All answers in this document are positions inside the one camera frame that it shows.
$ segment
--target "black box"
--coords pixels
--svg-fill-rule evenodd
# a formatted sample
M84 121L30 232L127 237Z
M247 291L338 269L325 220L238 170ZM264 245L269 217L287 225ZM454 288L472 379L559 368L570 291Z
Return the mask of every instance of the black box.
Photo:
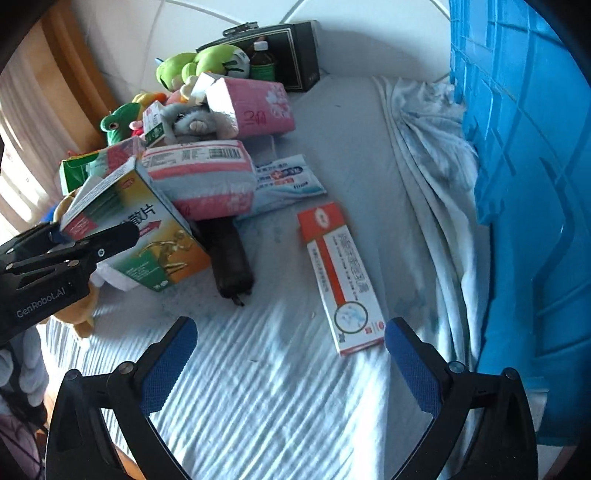
M265 40L269 44L269 52L277 61L277 81L281 82L288 92L307 92L320 80L314 23L306 21L253 28L220 38L203 45L197 51L213 45L231 44L244 50L250 58L254 54L253 43Z

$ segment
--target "green plush toy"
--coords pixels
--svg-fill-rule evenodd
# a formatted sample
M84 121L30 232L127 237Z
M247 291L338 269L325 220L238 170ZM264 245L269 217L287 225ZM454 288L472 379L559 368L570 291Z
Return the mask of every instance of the green plush toy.
M170 92L176 92L191 75L203 72L228 75L235 78L248 78L250 59L234 45L214 45L197 54L179 53L159 62L156 78Z
M100 129L106 132L109 146L131 137L129 124L139 119L141 108L139 103L126 103L102 119Z

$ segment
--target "blue storage bin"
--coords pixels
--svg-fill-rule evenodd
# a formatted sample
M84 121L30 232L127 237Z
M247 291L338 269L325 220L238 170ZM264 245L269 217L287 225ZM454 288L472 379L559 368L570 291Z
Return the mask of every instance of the blue storage bin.
M451 0L452 82L480 158L491 300L478 370L549 388L538 441L591 421L591 88L524 0Z

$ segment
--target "white bottle cap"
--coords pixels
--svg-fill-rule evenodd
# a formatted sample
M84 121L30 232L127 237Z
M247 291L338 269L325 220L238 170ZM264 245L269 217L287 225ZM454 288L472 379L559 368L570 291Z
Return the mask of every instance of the white bottle cap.
M255 51L269 50L269 44L266 41L256 41Z

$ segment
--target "white wall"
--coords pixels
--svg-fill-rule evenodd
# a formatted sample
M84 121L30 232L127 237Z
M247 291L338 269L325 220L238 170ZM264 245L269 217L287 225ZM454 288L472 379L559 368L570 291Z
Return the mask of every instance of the white wall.
M99 69L124 103L141 90L162 89L155 57L195 50L246 21L319 20L320 66L332 74L435 81L449 71L448 1L73 0L73 8Z

